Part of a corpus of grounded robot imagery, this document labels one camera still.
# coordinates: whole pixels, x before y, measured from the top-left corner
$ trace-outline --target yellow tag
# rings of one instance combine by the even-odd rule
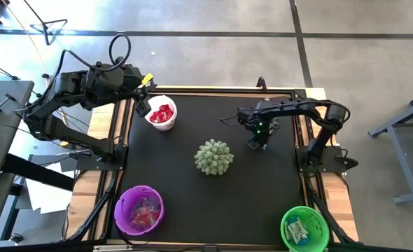
[[[150,80],[153,79],[153,75],[151,73],[148,73],[146,75],[146,77],[144,77],[144,79],[141,81],[141,83],[143,83],[144,85],[146,85]]]

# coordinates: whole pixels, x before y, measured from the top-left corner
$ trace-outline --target white paper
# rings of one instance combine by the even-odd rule
[[[74,171],[62,172],[60,163],[46,167],[54,172],[74,178]],[[65,210],[71,201],[73,192],[26,179],[32,210],[40,209],[41,214]]]

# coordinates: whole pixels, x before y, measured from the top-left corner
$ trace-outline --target wooden table frame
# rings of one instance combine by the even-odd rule
[[[273,93],[263,93],[260,87],[214,87],[214,86],[162,86],[157,87],[158,92],[164,92],[165,90],[170,91],[177,89],[180,92],[179,95],[202,95],[202,96],[228,96],[228,97],[279,97],[280,94]],[[314,99],[326,99],[325,90],[323,88],[283,88],[274,87],[269,88],[269,91],[286,91],[293,92],[294,90],[301,91],[306,94],[308,98]],[[88,134],[92,137],[98,139],[106,138],[109,135],[110,124],[113,115],[113,104],[108,104],[99,108],[94,109],[90,128]],[[118,136],[120,133],[120,126],[123,120],[123,113],[127,109],[126,101],[122,101],[119,104],[118,118],[115,127],[114,136]],[[322,117],[325,114],[326,108],[318,107],[317,110],[321,113]],[[130,130],[130,123],[132,120],[133,109],[129,109],[129,115],[127,117],[128,123],[126,132]],[[300,124],[302,128],[302,136],[304,144],[309,143],[308,129],[306,126],[306,120],[304,116],[300,116]],[[311,123],[312,134],[316,137],[319,133],[320,127],[314,122]],[[124,143],[128,143],[128,138],[126,134],[126,139]],[[99,185],[100,171],[87,171],[82,175],[82,177],[77,181],[73,189],[73,197],[71,198],[71,203],[69,205],[68,211],[68,232],[67,237],[71,236],[78,227],[87,218],[88,214],[91,212],[96,199],[96,192]],[[104,188],[107,187],[111,178],[111,172],[108,172],[106,176],[106,182]],[[351,203],[349,199],[349,194],[346,184],[343,182],[336,174],[324,173],[322,174],[323,188],[326,198],[326,203],[328,205],[328,210],[339,223],[340,227],[354,240],[358,240],[358,235],[356,231],[356,225],[354,223],[353,211],[351,209]],[[94,234],[94,238],[98,239],[102,234],[102,228],[104,225],[106,215],[106,206],[102,209],[97,220],[97,229]],[[123,241],[109,241],[110,244],[123,244]]]

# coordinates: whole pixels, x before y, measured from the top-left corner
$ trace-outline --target gray floor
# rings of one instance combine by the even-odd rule
[[[47,1],[30,4],[46,20],[68,18],[66,29],[135,31],[294,32],[289,0],[264,1]],[[412,0],[297,0],[303,32],[413,34]],[[11,8],[30,25],[36,20],[22,1]],[[11,15],[9,29],[20,27]],[[55,70],[60,50],[72,49],[89,62],[108,61],[108,36],[59,36],[45,46],[32,36],[49,73]],[[264,76],[271,87],[304,87],[295,38],[131,37],[129,62],[152,72],[160,85],[254,86]],[[404,111],[413,99],[413,40],[311,39],[304,40],[315,88],[325,88],[329,99],[351,109],[352,117],[338,134],[340,144],[360,164],[347,181],[360,240],[366,244],[413,249],[413,203],[397,206],[392,198],[409,189],[390,139],[370,139],[366,132]],[[119,41],[114,54],[124,53]],[[35,90],[45,85],[41,64],[27,36],[0,35],[0,66],[31,79]],[[66,57],[63,71],[84,69]],[[72,115],[90,119],[80,108]],[[19,133],[11,152],[58,153],[59,147]],[[23,244],[59,239],[62,213],[40,215],[20,212],[15,231]]]

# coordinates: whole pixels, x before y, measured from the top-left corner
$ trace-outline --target tripod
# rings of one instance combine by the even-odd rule
[[[24,0],[24,2],[28,5],[28,7],[31,9],[31,11],[35,14],[35,16],[38,18],[38,20],[40,21],[40,24],[31,24],[31,28],[35,29],[39,32],[42,32],[45,35],[45,42],[46,45],[49,46],[50,45],[50,41],[48,38],[48,35],[57,35],[59,31],[56,32],[56,34],[53,34],[52,31],[49,31],[48,33],[48,29],[51,27],[51,25],[57,23],[57,22],[63,22],[64,24],[62,25],[62,27],[68,22],[67,19],[61,19],[61,20],[53,20],[53,21],[48,21],[48,22],[44,22],[39,15],[35,12],[35,10],[29,5],[29,3]]]

